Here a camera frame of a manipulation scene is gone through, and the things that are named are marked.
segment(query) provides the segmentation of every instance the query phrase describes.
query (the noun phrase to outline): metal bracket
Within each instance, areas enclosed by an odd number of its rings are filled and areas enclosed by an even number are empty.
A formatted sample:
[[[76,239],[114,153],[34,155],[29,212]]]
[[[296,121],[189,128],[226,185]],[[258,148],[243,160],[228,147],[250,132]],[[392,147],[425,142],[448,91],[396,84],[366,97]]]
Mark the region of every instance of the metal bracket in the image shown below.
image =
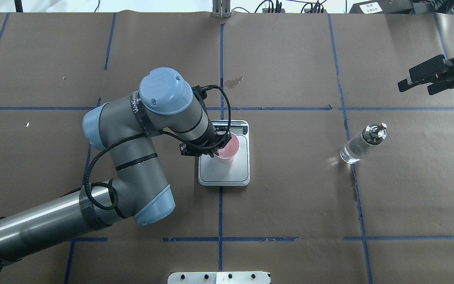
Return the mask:
[[[231,17],[231,0],[213,0],[213,18],[230,18]]]

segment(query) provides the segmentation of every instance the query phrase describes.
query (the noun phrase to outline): metal bottle cap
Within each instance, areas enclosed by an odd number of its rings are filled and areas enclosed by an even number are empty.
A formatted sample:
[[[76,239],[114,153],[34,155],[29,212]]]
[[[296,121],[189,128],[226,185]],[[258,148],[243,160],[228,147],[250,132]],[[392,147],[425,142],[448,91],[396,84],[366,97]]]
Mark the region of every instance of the metal bottle cap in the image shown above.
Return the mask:
[[[369,124],[362,131],[362,136],[371,145],[379,145],[386,139],[386,128],[388,126],[385,123]]]

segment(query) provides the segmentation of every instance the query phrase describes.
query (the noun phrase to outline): pink cup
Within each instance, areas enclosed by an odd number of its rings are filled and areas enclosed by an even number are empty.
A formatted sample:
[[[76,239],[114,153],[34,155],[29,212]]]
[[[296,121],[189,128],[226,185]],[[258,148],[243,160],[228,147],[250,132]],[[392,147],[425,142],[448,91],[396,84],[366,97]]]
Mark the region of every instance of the pink cup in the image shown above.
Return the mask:
[[[230,162],[234,160],[236,153],[239,151],[239,140],[238,137],[231,133],[231,140],[223,149],[218,149],[218,156],[215,155],[215,158],[221,162]]]

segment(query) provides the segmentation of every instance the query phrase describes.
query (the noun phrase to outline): metal tube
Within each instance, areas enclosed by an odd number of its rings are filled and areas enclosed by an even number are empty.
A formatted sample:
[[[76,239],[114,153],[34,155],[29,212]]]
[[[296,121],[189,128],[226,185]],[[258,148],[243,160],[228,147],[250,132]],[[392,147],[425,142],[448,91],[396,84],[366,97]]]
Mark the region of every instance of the metal tube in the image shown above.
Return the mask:
[[[94,187],[92,196],[111,205],[105,187]],[[94,210],[106,224],[121,220],[114,210]],[[79,192],[74,192],[0,220],[0,257],[16,261],[92,230],[82,217]]]

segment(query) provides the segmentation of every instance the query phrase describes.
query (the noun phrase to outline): kitchen scale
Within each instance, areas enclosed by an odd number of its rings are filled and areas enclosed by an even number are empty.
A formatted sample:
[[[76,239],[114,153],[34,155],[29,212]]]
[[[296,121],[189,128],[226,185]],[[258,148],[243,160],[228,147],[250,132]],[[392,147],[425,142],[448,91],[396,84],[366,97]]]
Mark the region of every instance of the kitchen scale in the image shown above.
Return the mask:
[[[228,120],[212,120],[218,131],[225,131]],[[250,140],[248,123],[231,120],[231,133],[239,140],[239,151],[234,160],[222,162],[208,155],[199,157],[198,181],[201,185],[215,187],[244,187],[250,182]]]

